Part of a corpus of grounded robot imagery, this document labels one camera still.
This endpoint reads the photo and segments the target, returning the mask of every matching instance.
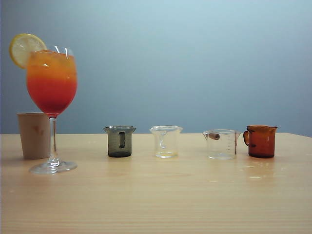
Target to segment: glass stem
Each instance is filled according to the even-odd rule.
[[[58,160],[58,153],[57,153],[57,145],[55,141],[55,135],[57,130],[57,118],[50,117],[50,133],[51,133],[51,141],[50,141],[50,157],[49,161]]]

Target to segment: cup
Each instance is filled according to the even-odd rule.
[[[275,133],[277,127],[267,125],[248,125],[244,132],[244,142],[252,157],[274,157]]]
[[[179,126],[154,126],[150,132],[155,137],[155,155],[160,158],[178,155],[177,138],[183,128]]]
[[[132,133],[136,130],[133,126],[105,127],[108,141],[109,157],[128,157],[132,153]]]
[[[17,113],[17,116],[24,159],[49,157],[49,117],[45,113]]]
[[[213,159],[236,158],[237,139],[241,132],[230,129],[212,129],[203,132],[207,141],[208,157]]]

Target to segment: brown glass mug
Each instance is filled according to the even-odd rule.
[[[252,157],[274,157],[276,129],[267,125],[248,125],[244,132],[248,154]]]

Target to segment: cocktail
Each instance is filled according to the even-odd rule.
[[[27,51],[16,46],[18,43]],[[55,139],[56,119],[70,105],[77,90],[77,72],[72,51],[60,46],[47,50],[36,36],[22,34],[15,41],[12,40],[10,54],[18,66],[26,68],[28,93],[50,119],[50,157],[46,163],[34,166],[30,171],[54,174],[76,168],[77,164],[74,162],[65,162],[58,157]]]

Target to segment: gray glass beaker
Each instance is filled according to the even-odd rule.
[[[179,126],[154,126],[150,129],[155,137],[155,155],[157,157],[177,156],[177,138],[182,129]]]
[[[108,126],[107,132],[108,156],[128,157],[132,153],[132,133],[136,128],[133,126]]]

